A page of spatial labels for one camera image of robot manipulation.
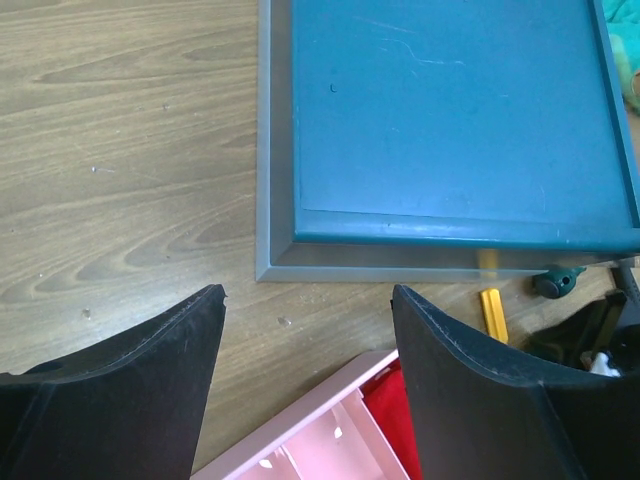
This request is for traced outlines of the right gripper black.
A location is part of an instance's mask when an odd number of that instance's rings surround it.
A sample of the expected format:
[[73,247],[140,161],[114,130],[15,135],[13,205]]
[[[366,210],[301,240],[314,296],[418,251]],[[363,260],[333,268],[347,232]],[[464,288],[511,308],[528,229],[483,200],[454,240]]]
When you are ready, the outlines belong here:
[[639,307],[623,292],[595,300],[529,338],[529,353],[600,375],[639,371]]

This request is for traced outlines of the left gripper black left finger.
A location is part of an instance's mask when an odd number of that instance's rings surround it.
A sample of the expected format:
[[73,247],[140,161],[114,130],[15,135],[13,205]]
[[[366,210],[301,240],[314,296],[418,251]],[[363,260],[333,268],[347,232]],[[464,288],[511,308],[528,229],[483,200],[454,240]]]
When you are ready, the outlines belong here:
[[225,298],[209,285],[97,344],[2,374],[2,478],[189,478]]

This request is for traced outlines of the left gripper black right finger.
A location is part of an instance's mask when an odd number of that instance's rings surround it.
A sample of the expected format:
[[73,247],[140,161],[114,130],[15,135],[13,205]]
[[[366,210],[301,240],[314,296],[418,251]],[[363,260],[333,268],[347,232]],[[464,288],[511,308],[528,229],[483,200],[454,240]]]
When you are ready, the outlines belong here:
[[639,378],[552,363],[405,285],[392,314],[427,479],[635,479]]

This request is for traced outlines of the stubby green screwdriver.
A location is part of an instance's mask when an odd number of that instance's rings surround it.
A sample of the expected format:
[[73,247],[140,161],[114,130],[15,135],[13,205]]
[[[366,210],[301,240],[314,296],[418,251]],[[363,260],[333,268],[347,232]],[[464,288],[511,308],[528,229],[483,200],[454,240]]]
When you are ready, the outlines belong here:
[[546,299],[559,299],[571,293],[585,267],[552,268],[532,277],[533,290]]

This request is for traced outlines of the orange yellow screwdriver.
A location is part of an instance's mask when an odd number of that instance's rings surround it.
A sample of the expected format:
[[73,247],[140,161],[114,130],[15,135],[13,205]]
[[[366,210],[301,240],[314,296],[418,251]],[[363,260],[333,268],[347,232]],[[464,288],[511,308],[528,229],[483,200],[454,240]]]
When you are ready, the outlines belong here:
[[481,278],[488,285],[480,292],[485,327],[488,335],[503,344],[509,341],[507,322],[499,290],[494,286],[498,280],[497,252],[482,250],[478,254]]

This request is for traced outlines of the teal drawer box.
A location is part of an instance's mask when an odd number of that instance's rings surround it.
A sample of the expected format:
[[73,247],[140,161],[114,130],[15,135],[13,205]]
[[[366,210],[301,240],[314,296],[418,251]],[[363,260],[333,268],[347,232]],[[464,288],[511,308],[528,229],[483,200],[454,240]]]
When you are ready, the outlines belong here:
[[476,280],[638,254],[600,2],[258,8],[258,280]]

